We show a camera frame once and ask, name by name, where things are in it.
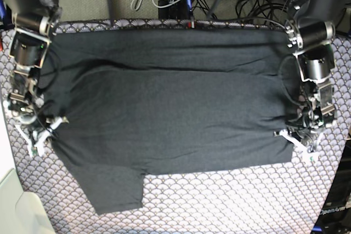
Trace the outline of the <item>black OpenArm box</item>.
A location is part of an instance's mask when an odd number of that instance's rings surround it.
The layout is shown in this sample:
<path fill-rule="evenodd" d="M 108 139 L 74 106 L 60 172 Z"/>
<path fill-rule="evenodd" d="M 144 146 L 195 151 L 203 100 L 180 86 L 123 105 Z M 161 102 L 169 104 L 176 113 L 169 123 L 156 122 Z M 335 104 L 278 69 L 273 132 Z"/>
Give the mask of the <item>black OpenArm box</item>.
<path fill-rule="evenodd" d="M 350 233 L 350 136 L 329 194 L 311 233 Z"/>

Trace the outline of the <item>fan-patterned tablecloth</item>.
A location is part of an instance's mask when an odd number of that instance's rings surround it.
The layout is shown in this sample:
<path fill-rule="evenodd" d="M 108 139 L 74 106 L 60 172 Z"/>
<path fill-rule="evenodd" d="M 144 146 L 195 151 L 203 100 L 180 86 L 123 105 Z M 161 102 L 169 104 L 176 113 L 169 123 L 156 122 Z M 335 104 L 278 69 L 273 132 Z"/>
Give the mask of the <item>fan-patterned tablecloth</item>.
<path fill-rule="evenodd" d="M 271 30 L 205 22 L 189 29 L 182 21 L 119 20 L 113 26 L 107 22 L 62 23 L 56 36 L 148 29 Z M 350 127 L 350 40 L 336 37 L 332 49 L 336 68 L 331 82 L 335 86 L 337 120 L 323 134 L 316 162 L 303 162 L 301 153 L 293 150 L 291 161 L 286 163 L 148 174 L 143 179 L 140 208 L 98 214 L 56 155 L 53 140 L 43 157 L 32 158 L 15 129 L 16 121 L 8 118 L 7 138 L 20 183 L 25 191 L 40 198 L 57 233 L 310 233 L 329 194 Z M 59 59 L 48 57 L 40 84 L 53 86 L 62 67 Z"/>

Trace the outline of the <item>dark grey T-shirt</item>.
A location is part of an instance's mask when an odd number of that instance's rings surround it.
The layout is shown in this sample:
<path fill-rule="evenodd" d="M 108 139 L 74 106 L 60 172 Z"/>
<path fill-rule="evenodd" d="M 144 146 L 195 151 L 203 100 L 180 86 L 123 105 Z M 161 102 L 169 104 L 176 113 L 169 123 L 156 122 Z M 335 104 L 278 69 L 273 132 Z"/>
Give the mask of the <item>dark grey T-shirt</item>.
<path fill-rule="evenodd" d="M 44 94 L 64 116 L 53 149 L 98 214 L 141 207 L 146 175 L 286 163 L 274 132 L 295 114 L 299 75 L 271 30 L 60 33 L 62 70 Z"/>

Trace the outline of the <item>white plastic bin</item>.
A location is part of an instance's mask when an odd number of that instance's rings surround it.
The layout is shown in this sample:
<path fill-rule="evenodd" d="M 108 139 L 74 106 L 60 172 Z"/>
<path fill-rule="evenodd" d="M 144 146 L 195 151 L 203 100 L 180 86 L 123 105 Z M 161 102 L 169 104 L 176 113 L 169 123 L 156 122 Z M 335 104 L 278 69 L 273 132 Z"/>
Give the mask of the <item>white plastic bin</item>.
<path fill-rule="evenodd" d="M 24 191 L 15 169 L 1 180 L 1 233 L 54 233 L 40 198 Z"/>

